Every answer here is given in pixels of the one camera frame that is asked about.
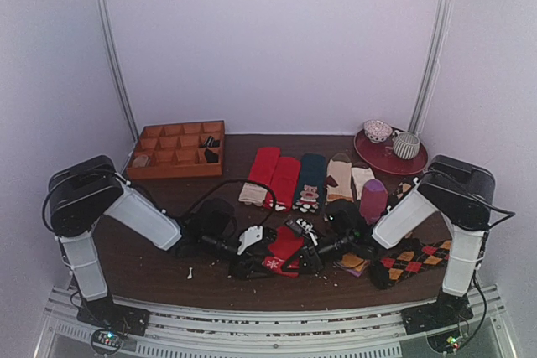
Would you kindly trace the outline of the red sock with white cuff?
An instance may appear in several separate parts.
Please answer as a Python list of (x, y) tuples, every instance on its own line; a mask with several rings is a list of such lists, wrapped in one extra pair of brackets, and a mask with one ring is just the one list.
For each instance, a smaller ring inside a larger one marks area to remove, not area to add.
[(304, 245), (305, 239), (302, 236), (296, 236), (287, 226), (279, 226), (276, 229), (264, 227), (263, 242), (272, 253), (271, 257), (265, 258), (263, 265), (273, 274), (297, 278), (299, 275), (283, 275), (280, 267), (290, 255)]

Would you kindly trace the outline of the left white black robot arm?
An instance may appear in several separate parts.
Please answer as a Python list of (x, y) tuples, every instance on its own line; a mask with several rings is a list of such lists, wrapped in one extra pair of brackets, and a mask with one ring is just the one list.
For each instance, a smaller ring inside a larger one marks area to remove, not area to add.
[(88, 314), (103, 328), (115, 326), (121, 318), (120, 308), (109, 300), (111, 294), (92, 237), (103, 216), (175, 256), (201, 244), (240, 257), (266, 234), (265, 227), (258, 224), (248, 227), (237, 245), (229, 243), (223, 233), (235, 220), (232, 207), (208, 194), (183, 215), (172, 216), (118, 173), (105, 155), (55, 173), (49, 180), (41, 214), (45, 227), (60, 244), (81, 299), (89, 303)]

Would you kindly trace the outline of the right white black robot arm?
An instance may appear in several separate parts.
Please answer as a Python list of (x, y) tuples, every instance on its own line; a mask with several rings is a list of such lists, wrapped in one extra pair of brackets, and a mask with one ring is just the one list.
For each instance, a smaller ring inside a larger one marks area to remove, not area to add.
[[(431, 305), (430, 318), (435, 324), (448, 325), (462, 312), (461, 299), (483, 259), (488, 234), (495, 226), (491, 214), (502, 214), (504, 221), (515, 215), (492, 204), (494, 190), (495, 178), (488, 170), (438, 155), (373, 225), (367, 224), (357, 206), (347, 200), (336, 200), (326, 207), (334, 236), (318, 240), (298, 222), (287, 222), (287, 228), (298, 230), (304, 243), (284, 259), (280, 270), (319, 272), (328, 257), (350, 252), (370, 262), (370, 276), (377, 288), (388, 289), (431, 267), (444, 267), (442, 298)], [(400, 245), (435, 213), (442, 214), (450, 240)]]

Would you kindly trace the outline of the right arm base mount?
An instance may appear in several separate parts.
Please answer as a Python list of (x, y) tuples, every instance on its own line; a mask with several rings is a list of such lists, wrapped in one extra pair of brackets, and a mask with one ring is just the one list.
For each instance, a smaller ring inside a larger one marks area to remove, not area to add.
[(467, 296), (440, 292), (434, 302), (403, 309), (401, 316), (407, 335), (426, 333), (429, 347), (447, 355), (461, 349), (465, 341), (461, 325), (473, 318), (473, 312)]

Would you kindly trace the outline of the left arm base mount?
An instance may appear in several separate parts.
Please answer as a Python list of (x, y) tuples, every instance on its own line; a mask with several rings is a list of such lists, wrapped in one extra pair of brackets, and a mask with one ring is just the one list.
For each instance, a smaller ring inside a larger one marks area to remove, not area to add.
[(116, 355), (128, 342), (130, 335), (144, 336), (149, 324), (147, 309), (116, 304), (111, 298), (96, 301), (81, 299), (77, 320), (96, 329), (91, 332), (89, 345), (102, 357)]

